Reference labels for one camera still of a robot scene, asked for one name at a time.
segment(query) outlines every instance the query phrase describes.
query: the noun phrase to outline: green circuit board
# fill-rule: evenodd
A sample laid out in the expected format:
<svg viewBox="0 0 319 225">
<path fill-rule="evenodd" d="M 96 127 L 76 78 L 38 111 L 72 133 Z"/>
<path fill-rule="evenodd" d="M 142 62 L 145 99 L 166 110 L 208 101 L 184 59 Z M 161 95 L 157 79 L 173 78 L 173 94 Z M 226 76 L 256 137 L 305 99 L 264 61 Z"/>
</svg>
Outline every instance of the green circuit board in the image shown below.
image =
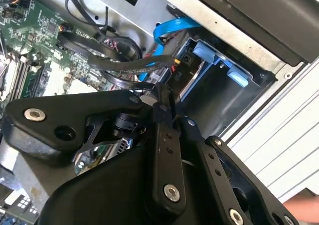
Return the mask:
<svg viewBox="0 0 319 225">
<path fill-rule="evenodd" d="M 80 59 L 72 59 L 73 53 L 63 51 L 56 47 L 59 25 L 65 22 L 58 14 L 47 9 L 40 3 L 31 0 L 30 6 L 23 8 L 7 8 L 2 6 L 2 10 L 8 10 L 21 19 L 0 17 L 0 28 L 3 32 L 7 46 L 19 53 L 39 54 L 48 60 L 58 63 L 61 67 L 70 66 L 70 62 L 83 63 Z M 76 30 L 76 33 L 88 37 L 85 33 Z"/>
<path fill-rule="evenodd" d="M 59 27 L 62 24 L 70 25 L 71 32 L 85 38 L 90 38 L 85 32 L 77 29 L 59 14 L 35 0 L 29 0 L 27 5 L 21 3 L 26 0 L 0 0 L 0 29 L 7 47 L 19 54 L 25 55 L 30 60 L 41 61 L 41 65 L 50 67 L 52 62 L 63 70 L 67 68 L 72 74 L 72 80 L 79 79 L 98 91 L 119 89 L 106 81 L 99 72 L 92 70 L 86 58 L 69 50 L 57 46 Z M 26 83 L 34 81 L 35 74 L 30 72 Z M 24 85 L 23 95 L 28 97 L 30 86 Z"/>
</svg>

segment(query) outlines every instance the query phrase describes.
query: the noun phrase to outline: black plastic bracket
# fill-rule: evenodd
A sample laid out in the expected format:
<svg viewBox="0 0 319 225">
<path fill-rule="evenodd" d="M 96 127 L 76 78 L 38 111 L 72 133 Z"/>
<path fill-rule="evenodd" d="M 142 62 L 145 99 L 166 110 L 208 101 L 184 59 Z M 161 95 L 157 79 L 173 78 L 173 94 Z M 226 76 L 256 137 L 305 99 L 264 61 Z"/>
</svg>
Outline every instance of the black plastic bracket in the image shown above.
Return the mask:
<svg viewBox="0 0 319 225">
<path fill-rule="evenodd" d="M 185 117 L 181 120 L 181 141 L 183 157 L 198 166 L 203 171 L 202 176 L 207 184 L 207 196 L 210 199 L 210 206 L 217 211 L 215 216 L 221 224 L 233 224 L 230 217 L 230 210 L 236 210 L 242 217 L 244 224 L 252 225 L 233 193 L 228 177 L 218 159 L 216 151 L 205 145 L 197 125 Z"/>
<path fill-rule="evenodd" d="M 232 193 L 235 193 L 237 200 L 240 201 L 242 210 L 254 224 L 291 225 L 285 216 L 289 217 L 294 224 L 298 224 L 281 202 L 223 141 L 216 136 L 211 136 L 205 143 L 217 152 L 217 158 L 223 162 L 224 170 L 231 171 L 228 184 L 232 187 Z"/>
<path fill-rule="evenodd" d="M 87 129 L 97 116 L 98 127 L 112 126 L 118 115 L 139 113 L 143 106 L 144 103 L 127 90 L 19 99 L 6 107 L 2 132 L 10 146 L 62 165 L 70 163 L 88 140 Z M 27 120 L 24 112 L 30 108 L 43 111 L 45 119 Z M 111 142 L 119 139 L 113 134 L 104 138 Z"/>
</svg>

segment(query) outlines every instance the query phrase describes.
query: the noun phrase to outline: black plastic cover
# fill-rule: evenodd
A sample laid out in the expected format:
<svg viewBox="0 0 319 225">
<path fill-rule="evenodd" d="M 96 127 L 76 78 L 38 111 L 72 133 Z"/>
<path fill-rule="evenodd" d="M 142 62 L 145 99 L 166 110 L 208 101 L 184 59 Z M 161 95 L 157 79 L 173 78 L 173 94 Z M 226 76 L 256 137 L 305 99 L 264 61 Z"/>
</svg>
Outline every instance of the black plastic cover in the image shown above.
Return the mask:
<svg viewBox="0 0 319 225">
<path fill-rule="evenodd" d="M 319 55 L 316 0 L 201 0 L 291 66 Z"/>
</svg>

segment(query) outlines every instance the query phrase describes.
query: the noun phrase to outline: cable bundle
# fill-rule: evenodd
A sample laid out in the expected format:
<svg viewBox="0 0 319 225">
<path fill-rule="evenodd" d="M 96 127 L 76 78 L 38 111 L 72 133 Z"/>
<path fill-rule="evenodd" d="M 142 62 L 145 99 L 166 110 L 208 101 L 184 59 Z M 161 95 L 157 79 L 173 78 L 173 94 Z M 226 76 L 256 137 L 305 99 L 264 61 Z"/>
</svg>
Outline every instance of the cable bundle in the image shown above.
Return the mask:
<svg viewBox="0 0 319 225">
<path fill-rule="evenodd" d="M 79 18 L 75 17 L 69 7 L 69 2 L 72 1 L 75 7 L 79 10 L 81 15 L 84 17 L 85 21 L 80 20 Z M 88 58 L 88 65 L 96 70 L 100 70 L 101 74 L 111 83 L 117 85 L 118 87 L 130 90 L 152 90 L 153 84 L 151 83 L 141 83 L 141 82 L 134 82 L 125 79 L 118 78 L 108 71 L 121 71 L 122 73 L 129 73 L 129 74 L 140 74 L 144 72 L 151 72 L 157 70 L 163 66 L 170 67 L 173 63 L 179 63 L 178 60 L 175 60 L 171 56 L 162 55 L 162 56 L 154 56 L 154 57 L 147 57 L 142 58 L 142 51 L 139 46 L 129 37 L 123 36 L 108 36 L 107 31 L 115 32 L 113 28 L 108 26 L 108 8 L 106 8 L 106 22 L 105 24 L 96 24 L 93 19 L 88 15 L 85 11 L 83 6 L 80 4 L 78 0 L 65 0 L 65 7 L 67 11 L 74 17 L 76 20 L 90 25 L 94 27 L 97 32 L 95 36 L 95 41 L 92 39 L 86 39 L 79 35 L 72 34 L 70 32 L 60 32 L 58 35 L 58 40 L 60 41 L 60 45 L 75 52 L 79 53 Z M 129 58 L 123 56 L 119 51 L 116 49 L 116 44 L 112 44 L 112 41 L 120 42 L 124 45 L 129 46 L 135 51 L 137 60 L 130 61 Z M 106 60 L 103 57 L 98 57 L 94 55 L 91 50 L 97 51 L 107 58 L 112 60 Z M 147 66 L 151 63 L 160 63 L 156 66 Z"/>
</svg>

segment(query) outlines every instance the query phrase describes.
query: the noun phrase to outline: electronic component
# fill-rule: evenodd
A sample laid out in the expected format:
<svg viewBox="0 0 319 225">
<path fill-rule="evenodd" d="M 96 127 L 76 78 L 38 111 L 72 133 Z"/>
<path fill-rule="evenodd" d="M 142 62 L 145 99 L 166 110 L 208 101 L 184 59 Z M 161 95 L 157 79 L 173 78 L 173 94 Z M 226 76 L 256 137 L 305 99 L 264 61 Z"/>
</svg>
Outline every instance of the electronic component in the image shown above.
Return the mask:
<svg viewBox="0 0 319 225">
<path fill-rule="evenodd" d="M 49 22 L 48 27 L 47 27 L 47 30 L 48 30 L 51 34 L 55 34 L 56 25 Z"/>
<path fill-rule="evenodd" d="M 65 32 L 72 32 L 74 29 L 74 26 L 68 22 L 63 22 L 60 26 L 59 26 L 59 30 L 60 31 L 65 31 Z"/>
<path fill-rule="evenodd" d="M 22 7 L 23 9 L 29 9 L 31 5 L 31 0 L 19 0 L 18 6 Z"/>
<path fill-rule="evenodd" d="M 15 13 L 14 8 L 4 8 L 1 12 L 1 16 L 5 19 L 12 19 Z"/>
</svg>

